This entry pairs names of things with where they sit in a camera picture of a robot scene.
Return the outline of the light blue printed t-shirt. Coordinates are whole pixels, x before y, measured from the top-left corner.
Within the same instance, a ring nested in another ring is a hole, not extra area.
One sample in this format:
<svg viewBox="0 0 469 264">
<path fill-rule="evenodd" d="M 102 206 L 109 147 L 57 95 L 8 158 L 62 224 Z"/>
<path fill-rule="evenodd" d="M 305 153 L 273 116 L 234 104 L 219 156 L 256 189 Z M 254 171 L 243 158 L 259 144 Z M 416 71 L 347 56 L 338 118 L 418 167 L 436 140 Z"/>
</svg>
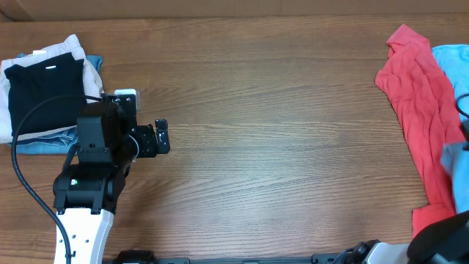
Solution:
<svg viewBox="0 0 469 264">
<path fill-rule="evenodd" d="M 448 77 L 461 122 L 460 131 L 468 137 L 468 45 L 439 45 L 432 49 L 438 65 Z M 468 210 L 468 141 L 443 147 L 440 163 L 451 177 L 456 212 Z"/>
</svg>

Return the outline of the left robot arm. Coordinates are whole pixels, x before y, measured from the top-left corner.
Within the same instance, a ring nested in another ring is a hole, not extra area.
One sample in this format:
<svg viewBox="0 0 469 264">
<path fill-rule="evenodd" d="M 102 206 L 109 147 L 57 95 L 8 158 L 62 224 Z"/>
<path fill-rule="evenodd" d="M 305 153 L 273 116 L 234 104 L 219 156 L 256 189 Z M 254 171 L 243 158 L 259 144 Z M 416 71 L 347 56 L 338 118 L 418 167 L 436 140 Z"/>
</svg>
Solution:
<svg viewBox="0 0 469 264">
<path fill-rule="evenodd" d="M 66 231 L 56 234 L 55 263 L 101 263 L 130 165 L 170 151 L 166 120 L 136 122 L 136 90 L 102 98 L 80 110 L 78 144 L 53 183 L 53 206 Z M 77 164 L 71 163 L 73 155 Z"/>
</svg>

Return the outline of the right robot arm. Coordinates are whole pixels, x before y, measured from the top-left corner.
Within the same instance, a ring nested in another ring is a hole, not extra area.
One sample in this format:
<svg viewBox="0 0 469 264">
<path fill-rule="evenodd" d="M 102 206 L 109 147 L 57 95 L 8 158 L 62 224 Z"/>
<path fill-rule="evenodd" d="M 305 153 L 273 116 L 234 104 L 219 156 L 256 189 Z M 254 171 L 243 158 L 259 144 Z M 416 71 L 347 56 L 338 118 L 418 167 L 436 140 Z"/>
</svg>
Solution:
<svg viewBox="0 0 469 264">
<path fill-rule="evenodd" d="M 452 178 L 455 216 L 429 225 L 409 244 L 360 242 L 331 263 L 468 264 L 468 143 L 444 147 L 440 162 Z"/>
</svg>

